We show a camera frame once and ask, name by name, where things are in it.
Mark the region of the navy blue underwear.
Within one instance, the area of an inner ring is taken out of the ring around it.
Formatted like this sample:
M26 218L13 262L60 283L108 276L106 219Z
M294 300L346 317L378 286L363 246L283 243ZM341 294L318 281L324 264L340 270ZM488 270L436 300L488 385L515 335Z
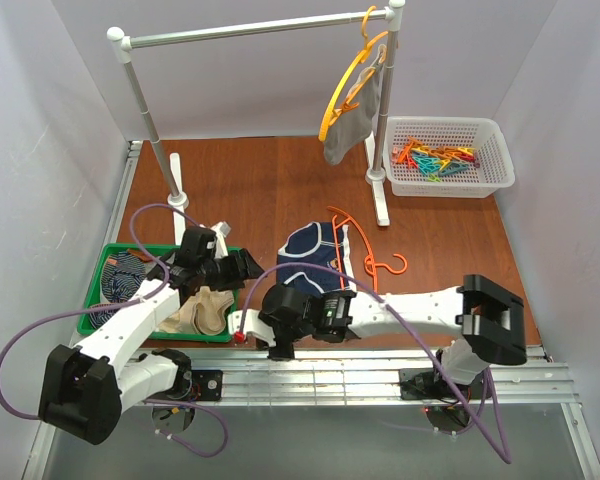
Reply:
M348 230L348 225L333 230L330 222L310 222L288 236L278 250L277 264L318 265L353 278ZM299 266L277 270L276 282L314 296L336 290L357 290L354 283L337 275Z

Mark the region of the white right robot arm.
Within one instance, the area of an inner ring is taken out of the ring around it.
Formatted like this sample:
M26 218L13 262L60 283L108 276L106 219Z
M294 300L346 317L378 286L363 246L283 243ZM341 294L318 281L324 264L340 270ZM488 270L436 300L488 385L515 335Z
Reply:
M258 318L271 328L269 357L291 359L296 341L311 336L328 343L403 333L442 334L453 343L436 358L459 387L468 387L490 365L527 361L524 302L482 275L430 293L382 295L339 290L313 295L276 284L264 296Z

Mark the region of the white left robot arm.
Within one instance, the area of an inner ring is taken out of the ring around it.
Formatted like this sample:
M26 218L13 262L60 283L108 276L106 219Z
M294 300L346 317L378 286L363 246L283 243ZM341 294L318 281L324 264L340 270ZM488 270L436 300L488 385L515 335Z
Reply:
M158 257L127 305L74 347L56 347L46 361L40 420L98 445L135 404L154 395L190 399L187 355L173 349L133 355L200 288L234 292L262 274L246 249L219 254L217 246L213 230L187 228L180 246Z

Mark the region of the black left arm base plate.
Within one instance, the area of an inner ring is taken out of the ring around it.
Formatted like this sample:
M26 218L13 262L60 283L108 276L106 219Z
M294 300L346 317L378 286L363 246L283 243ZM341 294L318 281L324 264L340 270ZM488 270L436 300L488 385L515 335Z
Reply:
M223 377L221 370L192 370L184 375L183 399L196 402L220 401Z

